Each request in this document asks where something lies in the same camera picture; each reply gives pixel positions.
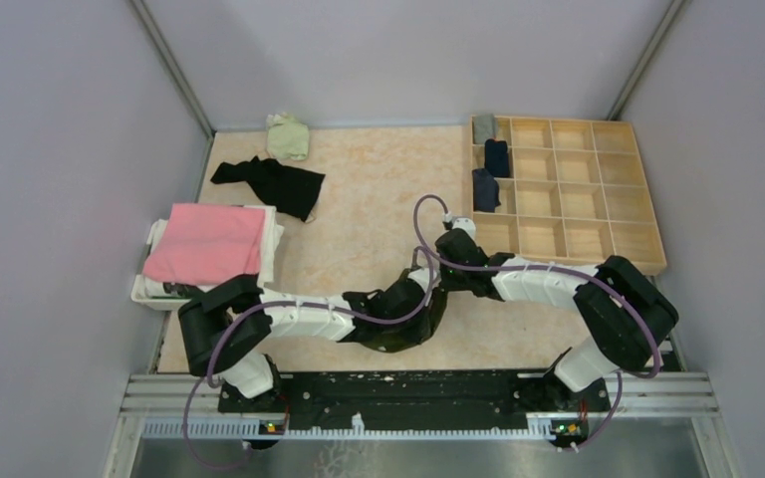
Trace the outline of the dark green underwear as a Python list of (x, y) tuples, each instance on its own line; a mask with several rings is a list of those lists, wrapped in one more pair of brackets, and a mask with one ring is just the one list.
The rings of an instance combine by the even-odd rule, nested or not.
[[(446, 311), (448, 293), (434, 288), (426, 306), (406, 322), (396, 325), (380, 325), (356, 321), (356, 328), (344, 339), (345, 343), (357, 343), (384, 354), (403, 352), (430, 340), (437, 331)], [(351, 305), (365, 307), (363, 313), (381, 319), (396, 319), (411, 312), (424, 293), (419, 286), (395, 284), (385, 291), (375, 291), (360, 301), (350, 300)]]

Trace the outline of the navy underwear cream waistband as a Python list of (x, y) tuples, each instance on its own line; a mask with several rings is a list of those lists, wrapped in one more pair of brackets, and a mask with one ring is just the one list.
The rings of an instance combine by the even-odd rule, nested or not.
[(500, 187), (495, 177), (485, 168), (471, 171), (472, 205), (475, 212), (494, 213), (501, 205)]

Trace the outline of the navy orange underwear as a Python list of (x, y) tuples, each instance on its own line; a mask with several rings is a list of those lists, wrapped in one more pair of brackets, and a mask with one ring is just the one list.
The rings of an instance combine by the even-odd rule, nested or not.
[(484, 166), (494, 177), (510, 178), (512, 176), (509, 147), (505, 140), (489, 138), (485, 141)]

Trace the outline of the grey underwear white waistband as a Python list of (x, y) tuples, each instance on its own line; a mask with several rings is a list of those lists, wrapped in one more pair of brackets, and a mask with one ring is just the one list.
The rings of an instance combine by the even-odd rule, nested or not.
[(493, 114), (473, 116), (471, 126), (474, 144), (483, 145), (487, 140), (495, 139), (497, 136), (498, 121)]

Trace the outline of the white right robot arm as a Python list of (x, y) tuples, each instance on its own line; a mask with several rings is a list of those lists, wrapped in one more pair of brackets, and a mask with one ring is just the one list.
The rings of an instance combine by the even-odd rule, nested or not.
[(531, 302), (578, 312), (589, 335), (561, 355), (544, 383), (547, 402), (570, 410), (593, 382), (617, 371), (656, 376), (660, 344), (678, 323), (674, 305), (627, 258), (569, 266), (511, 253), (487, 255), (471, 235), (451, 229), (434, 243), (441, 283), (450, 291), (501, 302)]

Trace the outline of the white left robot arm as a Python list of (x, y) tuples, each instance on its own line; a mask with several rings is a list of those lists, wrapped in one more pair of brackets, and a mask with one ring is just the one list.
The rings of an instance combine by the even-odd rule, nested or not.
[(393, 354), (428, 341), (447, 305), (424, 270), (406, 271), (385, 290), (299, 296), (237, 276), (177, 311), (188, 370), (209, 386), (227, 384), (256, 411), (278, 402), (276, 367), (257, 347), (268, 338), (311, 337)]

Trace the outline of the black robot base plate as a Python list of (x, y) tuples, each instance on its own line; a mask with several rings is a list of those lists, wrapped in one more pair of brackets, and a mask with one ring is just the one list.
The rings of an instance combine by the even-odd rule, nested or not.
[(524, 429), (537, 412), (606, 412), (606, 383), (572, 392), (543, 370), (306, 371), (283, 373), (277, 386), (245, 398), (222, 386), (217, 409), (246, 417), (276, 415), (292, 431), (341, 430), (359, 416), (370, 431)]

